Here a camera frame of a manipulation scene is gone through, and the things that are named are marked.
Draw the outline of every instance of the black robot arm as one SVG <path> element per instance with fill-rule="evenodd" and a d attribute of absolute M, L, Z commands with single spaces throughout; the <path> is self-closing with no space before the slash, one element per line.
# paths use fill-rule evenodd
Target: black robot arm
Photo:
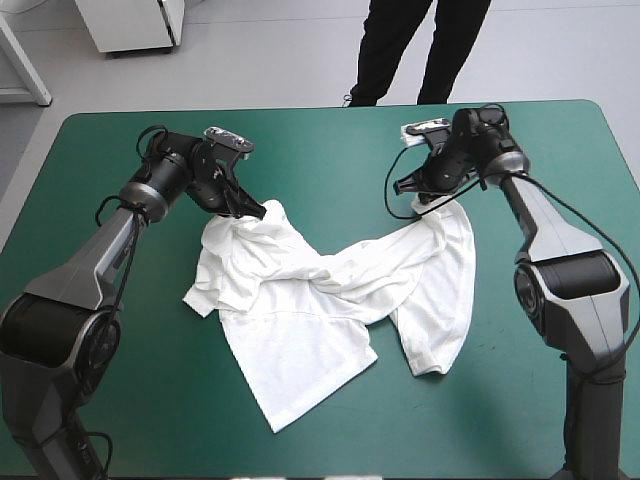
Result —
<path fill-rule="evenodd" d="M 184 191 L 211 213 L 265 214 L 233 174 L 251 142 L 216 127 L 204 138 L 164 127 L 141 138 L 157 129 L 120 192 L 120 208 L 0 317 L 4 420 L 42 480 L 107 478 L 76 409 L 90 400 L 118 347 L 122 288 L 114 283 L 148 224 L 162 220 Z"/>
<path fill-rule="evenodd" d="M 394 184 L 428 203 L 478 176 L 499 187 L 525 242 L 516 255 L 518 300 L 545 343 L 567 360 L 565 465 L 553 477 L 621 480 L 618 469 L 629 282 L 593 236 L 567 223 L 528 176 L 530 162 L 498 105 L 414 124 L 431 147 L 425 164 Z"/>

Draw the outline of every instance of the white t-shirt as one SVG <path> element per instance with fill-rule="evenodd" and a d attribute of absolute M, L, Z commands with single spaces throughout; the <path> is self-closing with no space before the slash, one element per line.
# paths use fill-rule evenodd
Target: white t-shirt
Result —
<path fill-rule="evenodd" d="M 390 316 L 414 375 L 446 373 L 471 321 L 475 248 L 456 202 L 376 240 L 319 255 L 265 202 L 263 220 L 214 217 L 184 301 L 214 309 L 277 432 L 371 365 L 366 325 Z M 424 209 L 414 201 L 414 209 Z"/>

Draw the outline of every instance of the person's leg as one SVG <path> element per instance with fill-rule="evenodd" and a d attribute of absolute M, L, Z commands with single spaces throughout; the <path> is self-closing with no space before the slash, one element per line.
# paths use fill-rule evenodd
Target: person's leg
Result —
<path fill-rule="evenodd" d="M 389 90 L 402 53 L 432 0 L 371 0 L 349 106 L 375 105 Z"/>
<path fill-rule="evenodd" d="M 418 104 L 447 103 L 491 0 L 438 0 L 436 31 Z"/>

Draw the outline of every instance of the gray floor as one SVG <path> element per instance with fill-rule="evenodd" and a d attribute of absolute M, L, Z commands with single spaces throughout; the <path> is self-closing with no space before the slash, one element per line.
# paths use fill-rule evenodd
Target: gray floor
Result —
<path fill-rule="evenodd" d="M 111 60 L 96 51 L 73 0 L 9 15 L 54 102 L 40 114 L 0 105 L 0 247 L 68 115 L 340 105 L 355 80 L 367 5 L 187 0 L 173 54 Z M 639 20 L 640 0 L 494 0 L 451 101 L 593 100 L 638 181 Z M 382 104 L 415 102 L 432 31 L 429 16 Z"/>

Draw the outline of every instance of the green tabletop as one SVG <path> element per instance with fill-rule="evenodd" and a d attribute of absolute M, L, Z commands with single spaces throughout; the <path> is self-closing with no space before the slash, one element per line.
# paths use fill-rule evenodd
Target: green tabletop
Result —
<path fill-rule="evenodd" d="M 640 265 L 640 196 L 597 105 L 505 104 L 531 173 L 600 224 Z M 69 258 L 95 231 L 93 213 L 139 160 L 151 124 L 200 135 L 210 125 L 256 144 L 238 177 L 259 201 L 277 198 L 321 253 L 404 223 L 382 185 L 402 148 L 400 126 L 461 105 L 101 113 L 67 119 L 0 255 L 0 305 Z M 415 148 L 394 178 L 427 154 Z M 410 196 L 394 198 L 408 212 Z M 186 195 L 141 240 L 124 296 L 120 350 L 92 402 L 91 430 L 111 434 L 114 476 L 549 477 L 563 462 L 564 363 L 522 313 L 512 288 L 522 235 L 495 189 L 461 199 L 475 231 L 473 321 L 451 372 L 411 376 L 388 319 L 370 328 L 379 360 L 274 435 L 225 341 L 181 298 L 195 278 L 210 216 Z M 631 323 L 637 319 L 635 290 Z M 630 351 L 621 466 L 640 475 L 640 345 Z M 96 439 L 101 454 L 104 449 Z M 32 474 L 0 424 L 0 474 Z"/>

